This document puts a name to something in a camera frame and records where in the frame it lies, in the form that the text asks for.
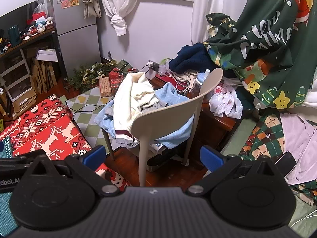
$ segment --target christmas garland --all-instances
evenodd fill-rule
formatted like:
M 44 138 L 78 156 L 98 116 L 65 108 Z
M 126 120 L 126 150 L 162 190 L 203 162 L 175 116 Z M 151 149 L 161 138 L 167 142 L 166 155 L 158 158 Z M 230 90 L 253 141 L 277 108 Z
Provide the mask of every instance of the christmas garland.
M 117 61 L 111 57 L 110 52 L 108 52 L 108 57 L 110 59 L 108 63 L 96 62 L 91 66 L 81 65 L 79 69 L 74 69 L 75 75 L 68 78 L 67 82 L 83 93 L 90 90 L 99 78 L 108 76 L 109 72 L 117 66 Z

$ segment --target chair backrest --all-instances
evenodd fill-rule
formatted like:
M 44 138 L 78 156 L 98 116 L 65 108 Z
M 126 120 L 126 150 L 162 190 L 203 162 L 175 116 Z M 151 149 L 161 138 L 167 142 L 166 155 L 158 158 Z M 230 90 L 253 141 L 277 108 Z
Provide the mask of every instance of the chair backrest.
M 150 136 L 150 140 L 155 140 L 177 131 L 192 117 L 197 105 L 201 105 L 203 96 L 218 85 L 222 74 L 221 68 L 213 70 L 203 82 L 199 96 L 193 99 L 141 114 L 133 121 L 131 134 L 138 139 Z

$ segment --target ribbed gray panel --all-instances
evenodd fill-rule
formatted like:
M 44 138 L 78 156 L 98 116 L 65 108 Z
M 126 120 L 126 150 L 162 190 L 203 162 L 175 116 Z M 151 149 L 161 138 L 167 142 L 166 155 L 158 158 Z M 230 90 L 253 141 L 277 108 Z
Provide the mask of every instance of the ribbed gray panel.
M 299 238 L 286 226 L 266 232 L 231 226 L 218 218 L 204 199 L 189 197 L 180 188 L 139 187 L 127 187 L 120 196 L 102 199 L 93 214 L 76 226 L 54 232 L 22 227 L 9 237 Z

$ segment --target white box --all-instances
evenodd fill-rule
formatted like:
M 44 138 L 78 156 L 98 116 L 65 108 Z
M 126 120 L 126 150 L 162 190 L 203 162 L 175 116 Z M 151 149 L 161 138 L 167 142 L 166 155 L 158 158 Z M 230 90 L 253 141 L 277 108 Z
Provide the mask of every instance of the white box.
M 58 62 L 56 51 L 53 49 L 50 50 L 38 50 L 36 54 L 36 59 L 38 61 L 51 61 Z

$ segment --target beige plastic chair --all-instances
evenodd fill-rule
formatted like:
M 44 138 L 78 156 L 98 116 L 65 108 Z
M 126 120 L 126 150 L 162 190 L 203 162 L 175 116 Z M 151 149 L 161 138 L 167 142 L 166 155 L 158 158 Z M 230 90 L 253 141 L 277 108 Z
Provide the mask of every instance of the beige plastic chair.
M 155 156 L 155 154 L 149 150 L 150 141 L 164 137 L 180 129 L 191 118 L 191 116 L 195 114 L 191 128 L 191 135 L 187 140 L 183 158 L 183 164 L 187 162 L 188 154 L 191 149 L 191 144 L 198 124 L 203 97 L 218 85 L 221 81 L 222 74 L 223 70 L 221 68 L 213 70 L 203 82 L 199 96 L 177 105 L 168 106 L 142 114 L 134 120 L 131 127 L 131 134 L 139 139 L 140 146 L 139 149 L 136 147 L 130 149 L 130 151 L 139 157 L 138 173 L 141 187 L 145 186 L 146 183 L 145 174 L 147 161 L 151 157 Z M 115 156 L 111 149 L 108 133 L 104 130 L 103 133 L 107 146 L 110 150 L 111 158 L 114 160 Z

